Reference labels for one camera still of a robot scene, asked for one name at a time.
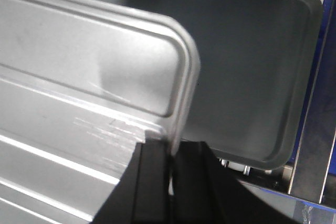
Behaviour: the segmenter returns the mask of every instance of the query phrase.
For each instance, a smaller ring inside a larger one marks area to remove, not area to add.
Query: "dark gray tray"
[[[262,169],[293,148],[321,20],[319,0],[102,0],[171,16],[201,75],[184,139]]]

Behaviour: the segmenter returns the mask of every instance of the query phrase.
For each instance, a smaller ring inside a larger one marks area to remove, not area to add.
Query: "scratch mark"
[[[110,95],[110,96],[112,96],[112,97],[114,97],[114,98],[116,98],[116,99],[118,99],[118,100],[124,102],[124,103],[127,103],[127,104],[130,104],[130,103],[131,103],[130,100],[127,100],[127,99],[125,99],[124,97],[121,97],[121,96],[119,96],[119,95],[113,94],[112,92],[110,92],[110,91],[108,91],[108,90],[106,90],[106,89],[103,89],[102,87],[100,87],[100,86],[98,86],[98,85],[96,85],[96,84],[94,84],[94,83],[92,83],[92,82],[89,82],[89,84],[92,85],[92,86],[94,86],[95,88],[101,90],[102,92],[104,92],[104,93],[106,93],[106,94],[108,94],[108,95]]]

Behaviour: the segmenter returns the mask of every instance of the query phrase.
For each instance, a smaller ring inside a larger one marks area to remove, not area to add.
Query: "metal tray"
[[[321,20],[319,0],[102,0],[178,20],[202,70],[183,138],[261,169],[293,149]]]
[[[181,139],[195,44],[172,18],[95,0],[0,5],[1,204],[90,221],[136,142]]]

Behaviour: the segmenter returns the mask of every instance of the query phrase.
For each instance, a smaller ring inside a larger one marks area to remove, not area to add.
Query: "silver metal tray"
[[[171,18],[95,0],[0,5],[0,200],[90,221],[136,142],[178,144],[195,44]]]
[[[296,139],[320,29],[320,0],[102,0],[171,16],[202,69],[183,138],[274,169]]]

